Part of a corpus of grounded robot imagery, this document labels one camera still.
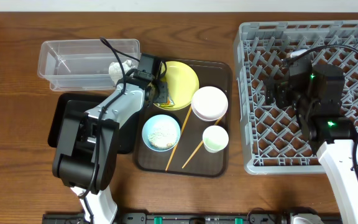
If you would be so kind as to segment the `green yellow wrapper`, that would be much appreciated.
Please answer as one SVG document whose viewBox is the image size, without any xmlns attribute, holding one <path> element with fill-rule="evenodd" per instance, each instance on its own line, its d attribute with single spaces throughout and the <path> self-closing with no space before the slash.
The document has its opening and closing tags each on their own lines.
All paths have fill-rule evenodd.
<svg viewBox="0 0 358 224">
<path fill-rule="evenodd" d="M 162 108 L 172 108 L 175 106 L 170 96 L 168 96 L 167 101 L 165 103 L 158 103 L 157 105 Z"/>
</svg>

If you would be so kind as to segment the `light blue bowl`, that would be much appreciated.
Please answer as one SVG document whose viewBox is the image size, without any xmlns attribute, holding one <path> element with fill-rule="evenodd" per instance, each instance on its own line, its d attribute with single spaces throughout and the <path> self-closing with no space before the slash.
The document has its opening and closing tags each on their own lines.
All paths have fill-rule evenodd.
<svg viewBox="0 0 358 224">
<path fill-rule="evenodd" d="M 158 114 L 149 118 L 142 128 L 144 144 L 155 152 L 173 149 L 179 142 L 181 129 L 178 122 L 171 116 Z"/>
</svg>

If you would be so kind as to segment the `cooked rice leftovers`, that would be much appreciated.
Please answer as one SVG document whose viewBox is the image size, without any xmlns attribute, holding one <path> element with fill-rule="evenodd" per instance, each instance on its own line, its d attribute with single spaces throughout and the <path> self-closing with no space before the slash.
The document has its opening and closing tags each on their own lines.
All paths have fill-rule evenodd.
<svg viewBox="0 0 358 224">
<path fill-rule="evenodd" d="M 158 150 L 170 149 L 177 141 L 177 129 L 172 123 L 155 123 L 147 137 L 153 148 Z"/>
</svg>

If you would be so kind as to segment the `pink white bowl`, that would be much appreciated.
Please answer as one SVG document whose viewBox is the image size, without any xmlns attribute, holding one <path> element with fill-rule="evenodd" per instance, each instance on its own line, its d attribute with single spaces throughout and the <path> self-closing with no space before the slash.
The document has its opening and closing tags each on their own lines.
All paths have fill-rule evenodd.
<svg viewBox="0 0 358 224">
<path fill-rule="evenodd" d="M 225 93 L 214 86 L 197 90 L 191 100 L 194 114 L 203 121 L 216 121 L 228 110 L 229 102 Z"/>
</svg>

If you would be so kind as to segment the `pale green cup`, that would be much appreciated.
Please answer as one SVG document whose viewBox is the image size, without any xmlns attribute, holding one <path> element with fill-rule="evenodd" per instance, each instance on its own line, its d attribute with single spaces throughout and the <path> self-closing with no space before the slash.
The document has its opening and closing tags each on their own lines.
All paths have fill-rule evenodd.
<svg viewBox="0 0 358 224">
<path fill-rule="evenodd" d="M 229 135 L 220 126 L 209 126 L 203 132 L 203 144 L 208 152 L 217 153 L 229 144 Z"/>
</svg>

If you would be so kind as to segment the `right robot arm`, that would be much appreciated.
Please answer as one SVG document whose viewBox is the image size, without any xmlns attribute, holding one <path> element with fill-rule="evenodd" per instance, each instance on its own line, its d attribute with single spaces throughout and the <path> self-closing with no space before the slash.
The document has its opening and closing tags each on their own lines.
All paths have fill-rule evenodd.
<svg viewBox="0 0 358 224">
<path fill-rule="evenodd" d="M 343 45 L 358 55 L 358 50 Z M 297 50 L 282 60 L 288 76 L 264 80 L 266 103 L 291 106 L 304 138 L 322 165 L 343 223 L 358 223 L 358 128 L 340 113 L 345 85 L 337 65 L 313 65 L 310 54 L 325 46 Z"/>
</svg>

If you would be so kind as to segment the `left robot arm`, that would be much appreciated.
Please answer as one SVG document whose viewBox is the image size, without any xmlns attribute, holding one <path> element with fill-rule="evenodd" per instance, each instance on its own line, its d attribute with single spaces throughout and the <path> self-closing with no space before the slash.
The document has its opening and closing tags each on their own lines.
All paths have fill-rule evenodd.
<svg viewBox="0 0 358 224">
<path fill-rule="evenodd" d="M 162 82 L 166 61 L 142 54 L 138 63 L 137 68 L 121 72 L 116 90 L 99 105 L 85 112 L 70 110 L 62 119 L 52 173 L 79 198 L 85 223 L 113 223 L 117 205 L 109 184 L 120 129 L 134 114 L 168 98 Z"/>
</svg>

